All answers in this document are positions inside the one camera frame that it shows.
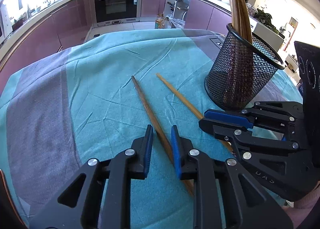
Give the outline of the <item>chopstick with red patterned end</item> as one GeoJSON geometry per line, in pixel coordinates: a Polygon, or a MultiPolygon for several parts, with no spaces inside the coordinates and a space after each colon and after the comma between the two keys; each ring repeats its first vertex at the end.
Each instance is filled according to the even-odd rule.
{"type": "MultiPolygon", "coordinates": [[[[194,114],[195,117],[197,117],[198,121],[204,119],[204,116],[202,113],[198,111],[198,109],[195,108],[189,102],[178,90],[176,90],[171,83],[169,83],[167,80],[165,80],[159,73],[156,73],[156,76],[166,85],[166,87],[194,114]]],[[[229,141],[222,141],[218,140],[231,154],[233,154],[233,148],[231,146],[231,143],[229,141]]]]}

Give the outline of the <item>black mesh utensil cup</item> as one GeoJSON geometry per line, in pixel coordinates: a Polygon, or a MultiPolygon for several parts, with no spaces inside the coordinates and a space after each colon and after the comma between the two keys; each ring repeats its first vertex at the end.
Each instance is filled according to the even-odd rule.
{"type": "Polygon", "coordinates": [[[284,69],[278,53],[261,37],[247,41],[232,27],[204,80],[209,98],[223,110],[243,109],[268,83],[277,70],[284,69]]]}

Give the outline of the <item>dark wooden chopstick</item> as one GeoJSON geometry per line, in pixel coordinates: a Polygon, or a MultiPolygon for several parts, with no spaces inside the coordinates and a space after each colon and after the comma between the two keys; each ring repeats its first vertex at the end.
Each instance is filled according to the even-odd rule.
{"type": "Polygon", "coordinates": [[[138,81],[136,81],[135,77],[134,76],[131,76],[131,79],[132,79],[132,82],[137,90],[137,93],[138,93],[138,96],[140,98],[140,101],[142,102],[143,106],[144,106],[144,109],[152,123],[152,125],[154,126],[155,128],[155,131],[157,133],[157,136],[160,140],[160,143],[161,145],[163,146],[169,160],[171,161],[171,163],[174,165],[174,167],[176,167],[176,164],[177,164],[177,159],[175,158],[175,153],[172,151],[172,146],[171,144],[169,143],[169,140],[168,138],[166,137],[163,129],[162,129],[162,126],[160,125],[159,121],[157,120],[157,117],[155,116],[155,114],[153,113],[152,111],[152,108],[151,106],[149,105],[148,101],[146,100],[146,97],[138,83],[138,81]]]}

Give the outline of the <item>bundle of chopsticks in cup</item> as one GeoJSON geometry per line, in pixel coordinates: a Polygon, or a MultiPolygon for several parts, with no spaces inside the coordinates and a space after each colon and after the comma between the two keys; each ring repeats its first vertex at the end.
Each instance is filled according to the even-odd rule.
{"type": "Polygon", "coordinates": [[[247,42],[252,44],[252,31],[245,0],[229,0],[232,14],[232,28],[247,42]]]}

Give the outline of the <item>potted green plant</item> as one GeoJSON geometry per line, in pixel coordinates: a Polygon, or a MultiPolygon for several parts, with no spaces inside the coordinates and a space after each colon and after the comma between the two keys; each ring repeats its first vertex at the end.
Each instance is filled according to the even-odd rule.
{"type": "Polygon", "coordinates": [[[260,23],[262,23],[264,26],[269,28],[274,33],[278,34],[279,31],[276,29],[276,27],[272,24],[272,16],[269,13],[265,13],[263,9],[257,8],[257,11],[253,15],[253,18],[258,20],[260,23]]]}

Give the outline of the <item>teal grey tablecloth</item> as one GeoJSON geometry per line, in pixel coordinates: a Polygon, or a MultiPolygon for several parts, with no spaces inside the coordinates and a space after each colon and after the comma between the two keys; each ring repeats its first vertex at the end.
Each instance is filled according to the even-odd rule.
{"type": "Polygon", "coordinates": [[[224,40],[194,29],[114,32],[15,72],[1,94],[1,170],[22,220],[29,223],[88,159],[111,159],[145,134],[150,120],[133,80],[167,136],[177,126],[211,158],[230,158],[165,86],[200,112],[215,108],[204,79],[224,40]]]}

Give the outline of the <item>cooking oil bottle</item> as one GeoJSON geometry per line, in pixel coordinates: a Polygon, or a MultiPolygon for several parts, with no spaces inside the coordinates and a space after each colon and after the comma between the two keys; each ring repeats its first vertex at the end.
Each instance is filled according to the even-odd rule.
{"type": "Polygon", "coordinates": [[[163,28],[164,28],[163,14],[158,14],[155,20],[155,29],[163,29],[163,28]]]}

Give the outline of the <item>built-in black oven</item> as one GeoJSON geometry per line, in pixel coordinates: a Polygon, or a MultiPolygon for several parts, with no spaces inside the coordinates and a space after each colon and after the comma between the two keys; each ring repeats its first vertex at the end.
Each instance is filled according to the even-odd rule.
{"type": "Polygon", "coordinates": [[[93,0],[95,25],[108,26],[140,20],[142,0],[93,0]]]}

